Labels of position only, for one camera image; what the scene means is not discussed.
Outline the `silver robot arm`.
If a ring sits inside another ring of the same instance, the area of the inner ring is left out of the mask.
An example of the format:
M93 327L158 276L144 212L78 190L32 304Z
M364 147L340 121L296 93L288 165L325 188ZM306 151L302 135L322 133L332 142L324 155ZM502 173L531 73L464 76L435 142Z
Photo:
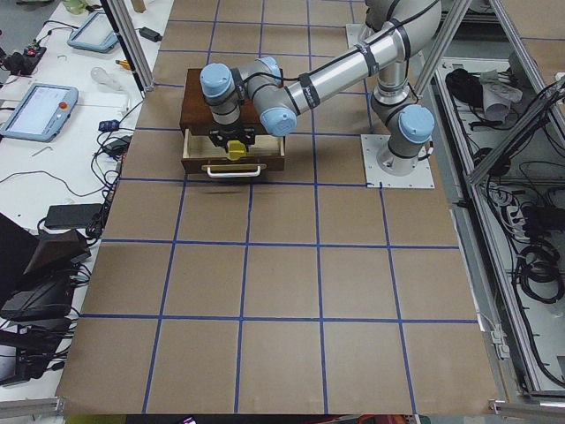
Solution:
M238 141L255 142L255 131L240 118L240 107L250 100L266 132L275 137L292 133L300 114L313 110L360 80L374 76L371 105L390 132L379 150L377 164L385 172L406 176L413 172L423 146L431 139L435 121L431 111L409 100L410 59L432 39L441 20L439 1L368 1L365 24L373 34L322 66L297 76L289 85L272 57L257 58L236 68L212 63L200 73L206 104L217 127L209 134L223 149Z

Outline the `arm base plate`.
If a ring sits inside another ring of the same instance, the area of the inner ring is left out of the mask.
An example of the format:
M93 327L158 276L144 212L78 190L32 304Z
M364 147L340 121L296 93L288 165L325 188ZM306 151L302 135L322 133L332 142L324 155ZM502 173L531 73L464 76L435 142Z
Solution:
M418 155L402 159L389 149L389 135L362 134L360 136L365 167L366 185L372 188L434 189L433 174L428 159L419 161L426 153L421 145Z
M346 25L346 37L348 47L352 48L356 44L365 40L368 36L373 33L373 30L369 28L366 24L347 24Z

